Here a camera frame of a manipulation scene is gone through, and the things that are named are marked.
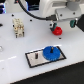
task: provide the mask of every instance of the small black object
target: small black object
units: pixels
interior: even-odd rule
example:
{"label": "small black object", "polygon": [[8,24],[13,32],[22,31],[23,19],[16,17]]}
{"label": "small black object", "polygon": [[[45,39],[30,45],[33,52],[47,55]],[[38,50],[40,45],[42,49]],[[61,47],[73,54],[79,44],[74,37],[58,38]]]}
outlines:
{"label": "small black object", "polygon": [[50,26],[52,26],[52,24],[50,24]]}
{"label": "small black object", "polygon": [[59,39],[62,39],[62,38],[59,38]]}
{"label": "small black object", "polygon": [[0,8],[0,14],[2,14],[3,13],[3,9],[2,8]]}
{"label": "small black object", "polygon": [[35,59],[38,59],[38,53],[35,53]]}
{"label": "small black object", "polygon": [[84,32],[84,14],[78,20],[77,27],[79,27]]}
{"label": "small black object", "polygon": [[32,22],[32,19],[30,21]]}
{"label": "small black object", "polygon": [[0,27],[2,27],[2,26],[3,26],[3,24],[0,23]]}
{"label": "small black object", "polygon": [[75,12],[73,12],[73,14],[75,15]]}
{"label": "small black object", "polygon": [[12,14],[12,17],[14,17],[14,15]]}
{"label": "small black object", "polygon": [[54,50],[54,47],[52,47],[52,48],[51,48],[51,51],[50,51],[50,53],[53,53],[53,50]]}
{"label": "small black object", "polygon": [[62,14],[60,14],[60,16],[62,17]]}

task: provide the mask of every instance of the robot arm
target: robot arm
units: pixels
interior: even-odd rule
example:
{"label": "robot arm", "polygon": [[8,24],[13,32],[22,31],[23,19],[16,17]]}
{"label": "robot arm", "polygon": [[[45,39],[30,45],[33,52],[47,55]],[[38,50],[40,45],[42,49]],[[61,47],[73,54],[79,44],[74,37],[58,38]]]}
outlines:
{"label": "robot arm", "polygon": [[[40,0],[39,11],[41,16],[34,16],[27,11],[25,0],[17,0],[22,5],[22,9],[30,16],[40,19],[40,20],[53,20],[53,21],[63,21],[68,19],[79,18],[81,16],[81,9],[79,3],[81,0]],[[20,12],[23,11],[19,4],[14,3],[15,0],[7,0],[6,11],[7,12]]]}

